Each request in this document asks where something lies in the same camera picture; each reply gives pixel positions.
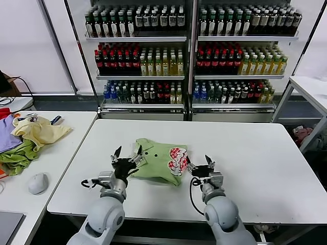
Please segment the purple cloth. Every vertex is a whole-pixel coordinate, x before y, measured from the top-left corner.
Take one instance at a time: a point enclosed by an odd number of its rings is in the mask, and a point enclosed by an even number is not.
[[[22,143],[20,137],[11,134],[15,129],[12,125],[13,119],[14,117],[9,115],[0,120],[0,153],[13,149]]]

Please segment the fridge shelf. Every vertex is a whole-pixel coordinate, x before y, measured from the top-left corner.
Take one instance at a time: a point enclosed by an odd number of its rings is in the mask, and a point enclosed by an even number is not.
[[[256,42],[279,42],[296,41],[298,37],[283,36],[199,36],[198,41],[256,41]]]
[[[94,37],[89,42],[185,42],[186,37]]]
[[[284,75],[254,75],[254,76],[239,76],[239,75],[195,75],[195,80],[213,80],[213,79],[283,79]]]
[[[185,76],[97,76],[98,80],[184,80]]]

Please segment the clothing pile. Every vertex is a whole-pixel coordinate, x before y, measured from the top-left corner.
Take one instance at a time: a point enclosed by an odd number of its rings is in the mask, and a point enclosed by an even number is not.
[[[6,175],[18,175],[37,158],[46,144],[56,142],[71,128],[54,126],[48,119],[32,113],[26,117],[0,109],[0,169]]]

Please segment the green towel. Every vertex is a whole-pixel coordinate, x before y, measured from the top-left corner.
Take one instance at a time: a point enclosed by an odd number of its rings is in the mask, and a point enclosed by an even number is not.
[[[14,149],[0,154],[1,169],[8,175],[18,175],[30,162],[37,158],[37,153],[33,151],[35,144],[29,139],[24,139],[23,143]]]
[[[149,139],[137,139],[136,148],[142,146],[143,160],[135,177],[161,178],[175,186],[187,166],[187,145],[161,144]]]

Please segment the floor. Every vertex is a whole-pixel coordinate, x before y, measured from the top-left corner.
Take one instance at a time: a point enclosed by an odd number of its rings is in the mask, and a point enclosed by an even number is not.
[[[319,113],[309,103],[302,101],[302,99],[296,98],[295,100],[296,101],[287,103],[282,117],[319,117]],[[75,98],[73,101],[67,100],[67,98],[42,97],[36,99],[34,106],[37,110],[45,111],[97,111],[98,109],[97,101],[90,96],[87,98]],[[250,231],[253,231],[251,226],[247,228]],[[66,244],[70,237],[77,231],[78,229],[66,217],[47,213],[31,244]],[[318,227],[290,244],[322,244],[321,241],[324,240],[326,232],[327,227]],[[214,240],[211,229],[207,224],[169,223],[167,226],[167,223],[162,225],[162,222],[126,220],[117,234],[133,236],[144,235],[148,237],[155,236],[162,238],[179,237],[180,239]]]

